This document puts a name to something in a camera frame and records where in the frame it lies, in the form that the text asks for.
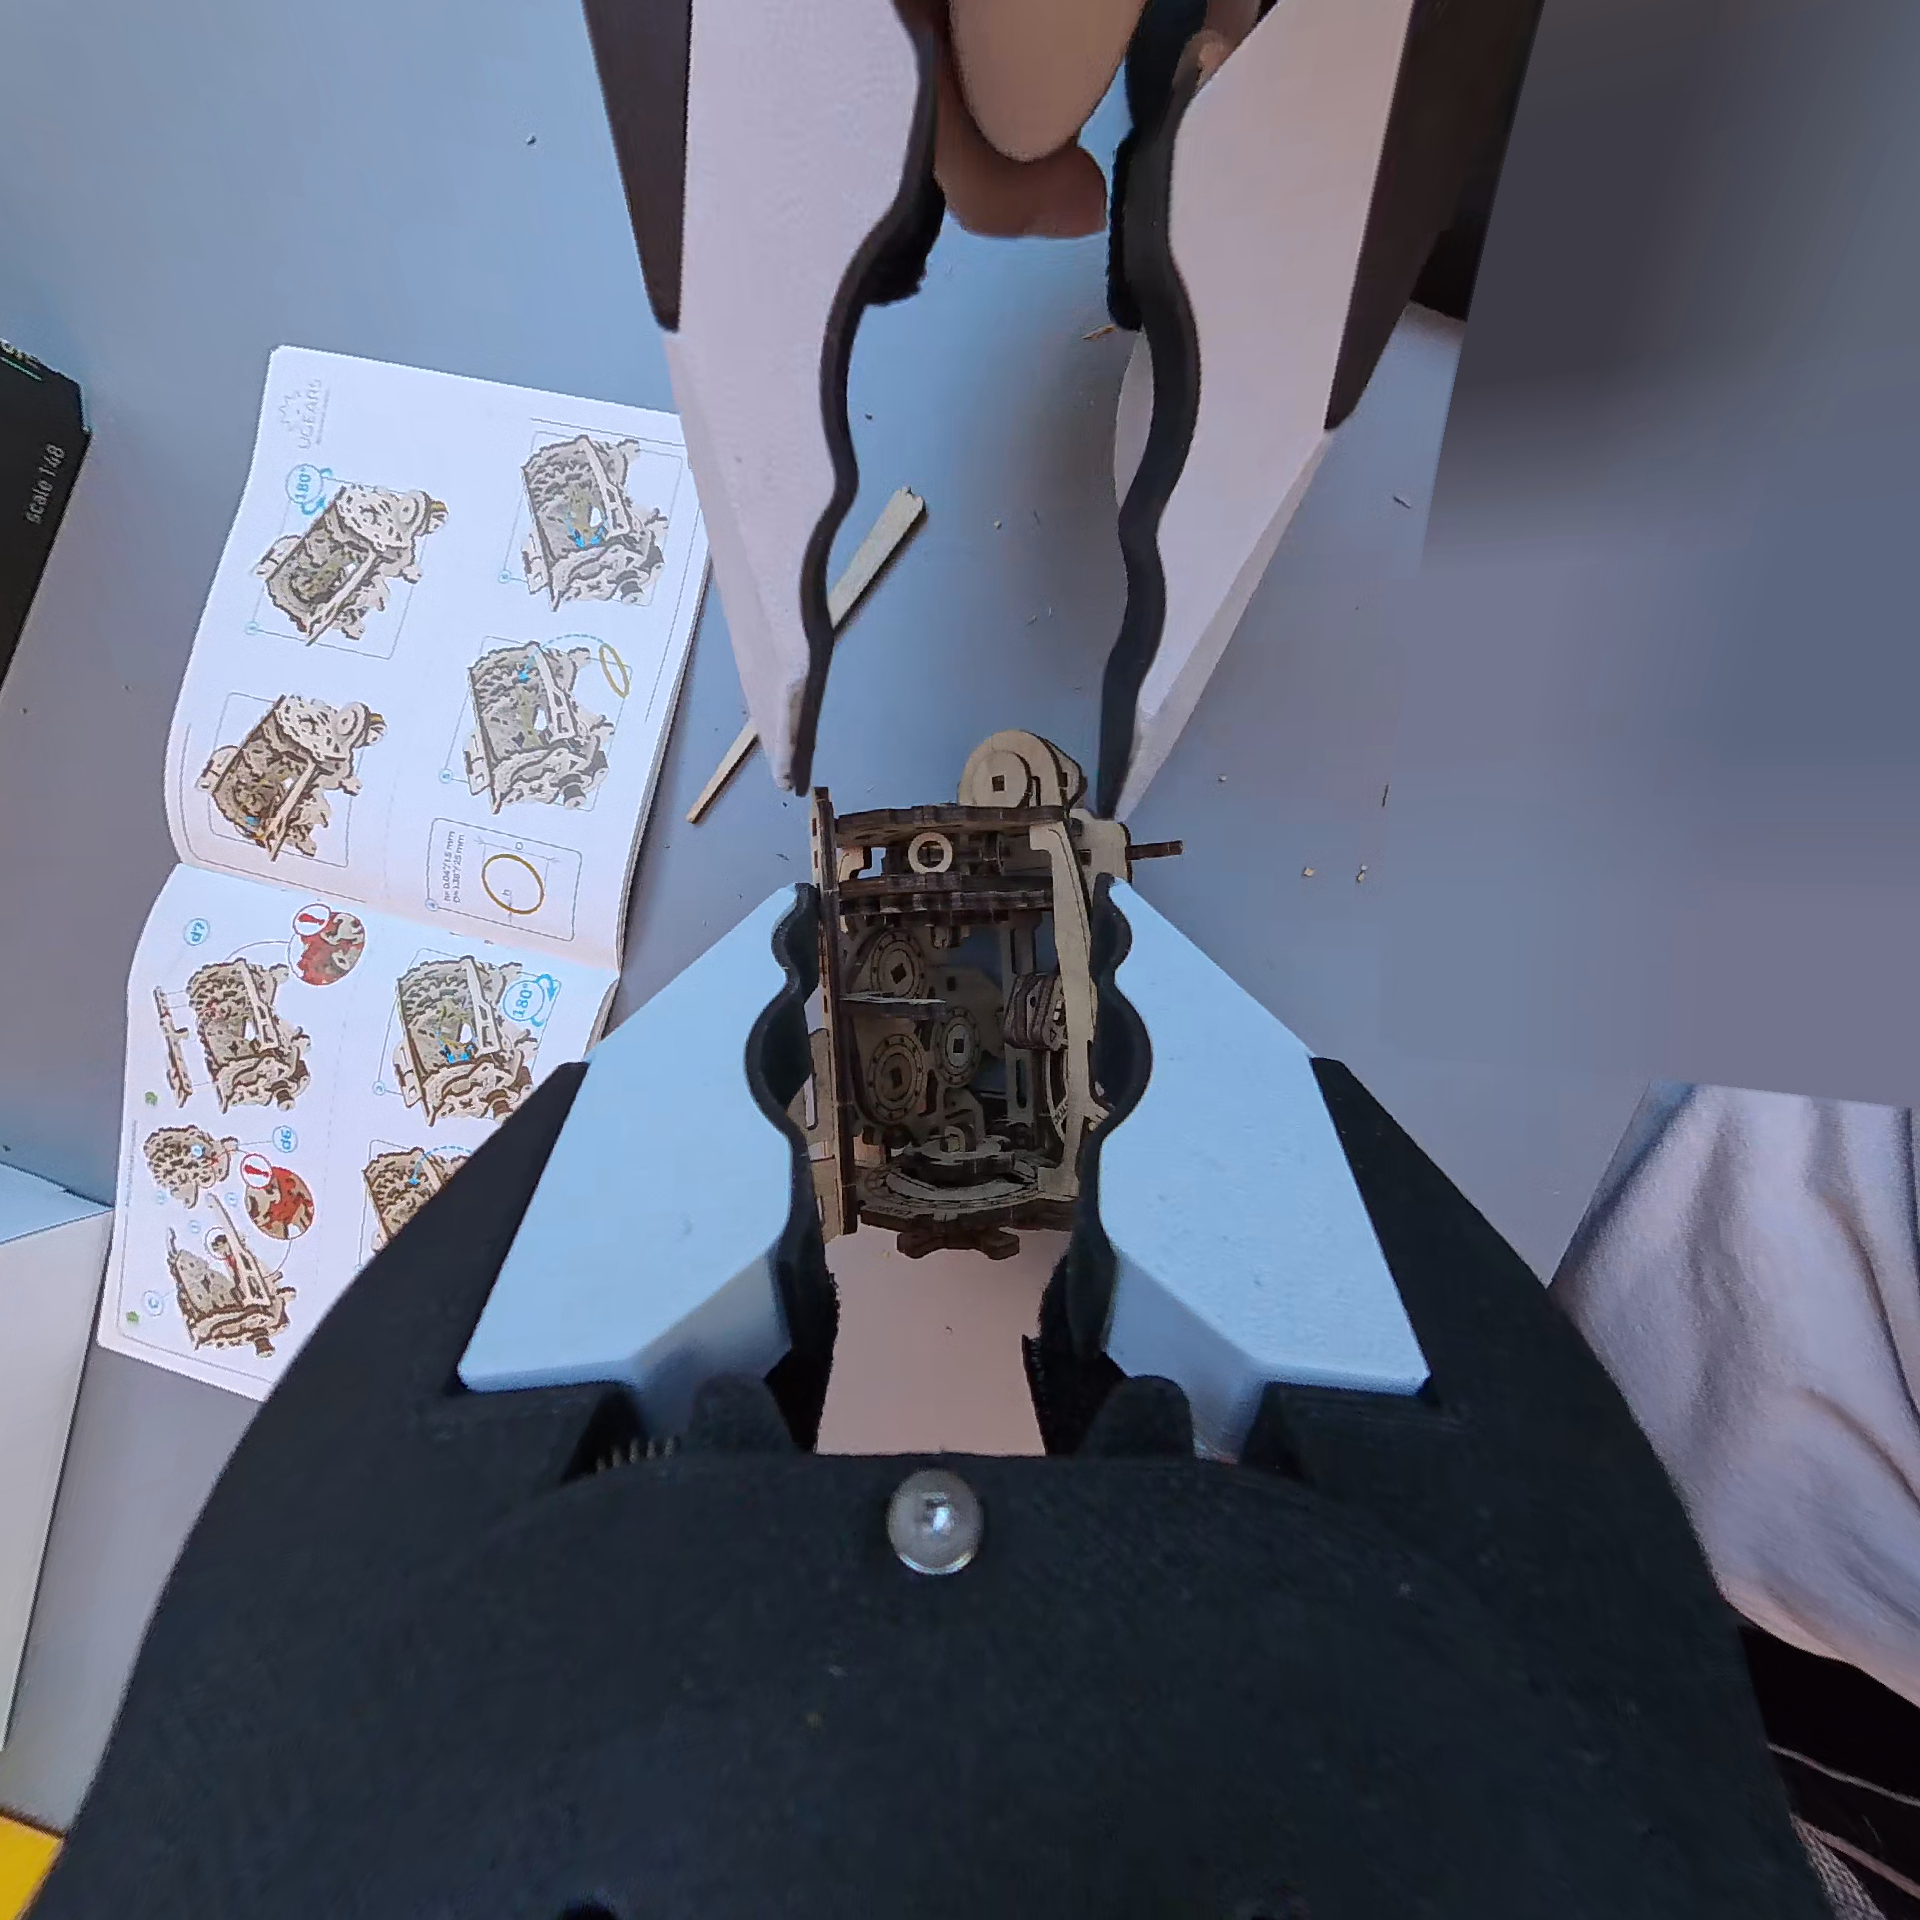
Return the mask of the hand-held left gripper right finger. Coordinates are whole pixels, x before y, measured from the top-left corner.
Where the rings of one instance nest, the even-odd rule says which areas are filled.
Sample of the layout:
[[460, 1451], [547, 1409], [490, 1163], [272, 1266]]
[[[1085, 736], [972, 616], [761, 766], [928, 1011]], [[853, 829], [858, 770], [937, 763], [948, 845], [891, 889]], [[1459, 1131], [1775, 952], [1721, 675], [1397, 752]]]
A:
[[1096, 1093], [1036, 1337], [1043, 1447], [1125, 1376], [1183, 1387], [1236, 1456], [1271, 1382], [1415, 1397], [1428, 1361], [1313, 1053], [1125, 879], [1096, 889]]

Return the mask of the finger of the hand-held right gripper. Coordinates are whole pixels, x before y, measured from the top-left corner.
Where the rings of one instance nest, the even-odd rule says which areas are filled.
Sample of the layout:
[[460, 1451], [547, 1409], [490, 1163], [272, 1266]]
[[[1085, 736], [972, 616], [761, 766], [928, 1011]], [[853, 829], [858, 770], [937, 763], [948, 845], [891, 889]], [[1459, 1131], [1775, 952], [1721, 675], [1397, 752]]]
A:
[[1212, 77], [1183, 59], [1137, 150], [1123, 262], [1151, 408], [1119, 515], [1104, 815], [1163, 766], [1328, 450], [1409, 18], [1409, 1], [1275, 3]]
[[680, 327], [665, 361], [736, 672], [775, 779], [809, 787], [825, 568], [858, 497], [848, 366], [931, 186], [939, 11], [697, 1]]

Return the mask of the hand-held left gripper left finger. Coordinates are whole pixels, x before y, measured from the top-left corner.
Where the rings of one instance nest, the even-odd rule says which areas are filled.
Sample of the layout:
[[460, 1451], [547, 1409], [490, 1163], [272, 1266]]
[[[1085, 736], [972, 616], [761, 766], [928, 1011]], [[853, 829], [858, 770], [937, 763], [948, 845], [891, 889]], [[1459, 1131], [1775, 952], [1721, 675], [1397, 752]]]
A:
[[468, 1390], [627, 1384], [652, 1435], [765, 1381], [795, 1443], [825, 1409], [836, 1298], [808, 1142], [821, 893], [778, 889], [585, 1063], [499, 1267]]

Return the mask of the wooden mechanical gear model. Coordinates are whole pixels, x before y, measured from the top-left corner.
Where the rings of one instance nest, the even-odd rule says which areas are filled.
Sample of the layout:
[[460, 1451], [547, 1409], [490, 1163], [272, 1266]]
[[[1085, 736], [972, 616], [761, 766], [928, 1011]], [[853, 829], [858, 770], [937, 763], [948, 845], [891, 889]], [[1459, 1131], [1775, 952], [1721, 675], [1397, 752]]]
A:
[[973, 747], [951, 803], [809, 809], [821, 982], [802, 1121], [836, 1239], [891, 1231], [905, 1257], [1017, 1253], [1063, 1231], [1109, 1105], [1092, 1072], [1092, 906], [1135, 871], [1057, 743]]

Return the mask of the flat wooden stick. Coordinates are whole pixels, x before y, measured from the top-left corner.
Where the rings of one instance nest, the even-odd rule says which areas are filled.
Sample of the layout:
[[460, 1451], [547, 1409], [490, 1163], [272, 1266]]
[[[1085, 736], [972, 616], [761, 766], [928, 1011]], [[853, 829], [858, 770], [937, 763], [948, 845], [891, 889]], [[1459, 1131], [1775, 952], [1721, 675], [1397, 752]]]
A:
[[[853, 559], [827, 590], [827, 616], [835, 632], [847, 625], [867, 592], [891, 566], [899, 547], [920, 529], [923, 514], [927, 499], [912, 486], [900, 486], [887, 497], [875, 522], [858, 544]], [[745, 721], [697, 800], [688, 806], [688, 824], [697, 824], [712, 811], [714, 801], [719, 801], [739, 768], [757, 752], [760, 743], [761, 736], [754, 719]]]

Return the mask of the white instruction booklet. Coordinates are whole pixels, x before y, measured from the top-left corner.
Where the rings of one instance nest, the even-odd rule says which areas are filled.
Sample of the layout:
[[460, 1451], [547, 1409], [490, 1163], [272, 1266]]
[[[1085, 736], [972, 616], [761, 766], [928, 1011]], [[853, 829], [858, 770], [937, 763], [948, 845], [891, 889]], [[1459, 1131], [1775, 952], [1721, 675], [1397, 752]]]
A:
[[105, 1347], [263, 1400], [587, 1053], [706, 566], [672, 413], [272, 353], [167, 738]]

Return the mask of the person's white shirt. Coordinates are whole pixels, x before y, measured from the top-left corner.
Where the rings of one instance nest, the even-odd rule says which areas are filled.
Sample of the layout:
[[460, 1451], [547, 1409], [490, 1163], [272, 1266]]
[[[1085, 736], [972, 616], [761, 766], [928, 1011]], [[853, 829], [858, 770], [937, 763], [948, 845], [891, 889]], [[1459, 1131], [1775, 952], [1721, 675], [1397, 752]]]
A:
[[1650, 1082], [1553, 1277], [1721, 1592], [1917, 1697], [1916, 1111]]

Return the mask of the black product box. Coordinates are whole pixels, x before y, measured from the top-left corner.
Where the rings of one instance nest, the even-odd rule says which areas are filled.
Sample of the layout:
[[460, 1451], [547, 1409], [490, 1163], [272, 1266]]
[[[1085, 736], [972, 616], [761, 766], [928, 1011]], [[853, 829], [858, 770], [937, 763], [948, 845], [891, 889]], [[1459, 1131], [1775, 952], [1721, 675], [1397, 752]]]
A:
[[3, 343], [3, 672], [89, 447], [79, 382]]

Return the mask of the dark striped cloth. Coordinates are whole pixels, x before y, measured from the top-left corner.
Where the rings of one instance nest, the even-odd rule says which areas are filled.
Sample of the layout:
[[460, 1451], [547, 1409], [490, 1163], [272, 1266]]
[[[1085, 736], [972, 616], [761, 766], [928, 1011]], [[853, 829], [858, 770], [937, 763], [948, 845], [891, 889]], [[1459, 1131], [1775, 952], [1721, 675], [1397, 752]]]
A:
[[1917, 1915], [1917, 1709], [1865, 1670], [1745, 1622], [1767, 1745], [1841, 1915]]

